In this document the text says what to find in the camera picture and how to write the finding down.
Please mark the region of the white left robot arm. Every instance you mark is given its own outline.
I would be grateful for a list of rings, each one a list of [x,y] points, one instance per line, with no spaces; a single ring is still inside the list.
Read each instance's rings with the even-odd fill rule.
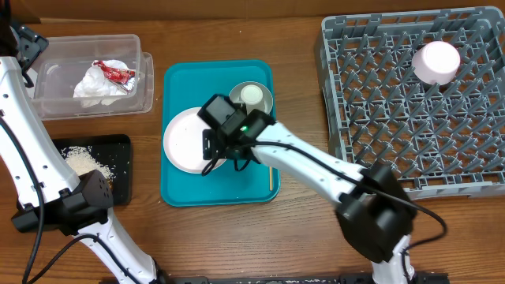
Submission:
[[[98,170],[78,175],[62,158],[27,93],[31,79],[11,27],[11,5],[1,3],[1,157],[17,189],[18,231],[35,232],[22,281],[34,283],[73,245],[91,249],[119,283],[168,283],[169,277],[128,235],[114,214],[113,194]],[[31,271],[45,229],[72,240],[36,275]]]

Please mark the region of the white paper cup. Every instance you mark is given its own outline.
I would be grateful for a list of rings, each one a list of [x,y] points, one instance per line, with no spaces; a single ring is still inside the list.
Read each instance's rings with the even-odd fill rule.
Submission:
[[[260,87],[248,84],[240,91],[240,99],[245,104],[247,113],[253,110],[264,110],[264,94]]]

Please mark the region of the white tissue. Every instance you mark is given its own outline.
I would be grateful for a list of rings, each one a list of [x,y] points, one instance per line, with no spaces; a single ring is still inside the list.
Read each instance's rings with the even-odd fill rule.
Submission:
[[[74,98],[84,98],[81,100],[81,106],[92,107],[102,103],[103,105],[112,104],[115,99],[93,100],[91,97],[103,97],[112,95],[122,95],[123,92],[112,84],[103,74],[103,71],[98,66],[90,67],[83,79],[74,88]]]

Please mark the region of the pile of white rice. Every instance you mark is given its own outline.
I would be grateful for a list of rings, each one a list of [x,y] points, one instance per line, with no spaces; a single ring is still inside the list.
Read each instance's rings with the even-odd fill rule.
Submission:
[[[114,180],[110,167],[94,158],[90,147],[71,146],[63,148],[60,152],[63,159],[79,176],[98,170],[108,181]]]

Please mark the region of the white napkin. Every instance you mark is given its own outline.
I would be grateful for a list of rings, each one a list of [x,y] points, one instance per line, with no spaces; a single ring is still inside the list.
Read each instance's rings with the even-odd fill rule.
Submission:
[[[119,61],[119,60],[96,60],[96,61],[105,61],[105,63],[107,63],[108,65],[110,66],[113,66],[113,67],[117,67],[117,68],[122,68],[122,69],[129,69],[129,67],[122,61]],[[122,95],[129,95],[130,93],[126,93],[124,91],[122,91],[123,94]]]

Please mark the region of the small white plate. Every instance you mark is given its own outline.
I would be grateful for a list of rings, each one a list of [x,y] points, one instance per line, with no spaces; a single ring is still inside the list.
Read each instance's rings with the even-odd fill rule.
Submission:
[[[458,50],[444,41],[430,42],[412,58],[415,76],[426,84],[450,83],[461,64]]]

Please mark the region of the red snack wrapper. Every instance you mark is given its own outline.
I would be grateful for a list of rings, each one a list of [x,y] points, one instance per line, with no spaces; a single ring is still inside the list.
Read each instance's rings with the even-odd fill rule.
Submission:
[[[92,64],[98,66],[102,70],[104,77],[117,88],[126,93],[130,93],[133,90],[136,81],[136,72],[134,70],[113,67],[105,63],[105,61],[94,61]]]

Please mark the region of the grey bowl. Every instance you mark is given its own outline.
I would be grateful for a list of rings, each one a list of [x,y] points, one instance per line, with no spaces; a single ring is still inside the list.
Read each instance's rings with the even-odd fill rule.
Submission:
[[[230,91],[230,94],[229,94],[230,100],[233,103],[244,104],[241,101],[241,99],[240,99],[240,91],[242,90],[242,88],[244,86],[246,86],[248,84],[255,84],[255,85],[257,85],[258,87],[261,88],[261,90],[263,91],[263,94],[264,94],[264,110],[263,110],[263,112],[265,114],[270,114],[271,111],[272,111],[272,109],[273,109],[273,104],[274,104],[273,95],[272,95],[272,93],[269,91],[269,89],[267,87],[265,87],[264,85],[262,85],[260,83],[253,82],[253,81],[246,81],[246,82],[243,82],[243,83],[240,83],[240,84],[236,85]]]

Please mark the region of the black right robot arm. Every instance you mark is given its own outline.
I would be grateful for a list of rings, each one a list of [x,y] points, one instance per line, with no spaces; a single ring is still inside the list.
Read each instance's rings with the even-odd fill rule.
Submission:
[[[389,166],[337,159],[259,110],[201,109],[198,115],[223,145],[212,161],[252,160],[289,174],[333,206],[346,241],[372,262],[374,282],[413,281],[407,252],[417,212]]]

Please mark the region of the large white plate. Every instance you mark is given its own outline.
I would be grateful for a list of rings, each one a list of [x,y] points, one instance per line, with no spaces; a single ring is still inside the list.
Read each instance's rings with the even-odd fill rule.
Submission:
[[[199,107],[177,114],[165,128],[163,150],[179,170],[200,174],[209,160],[204,160],[203,131],[210,127],[197,115]]]

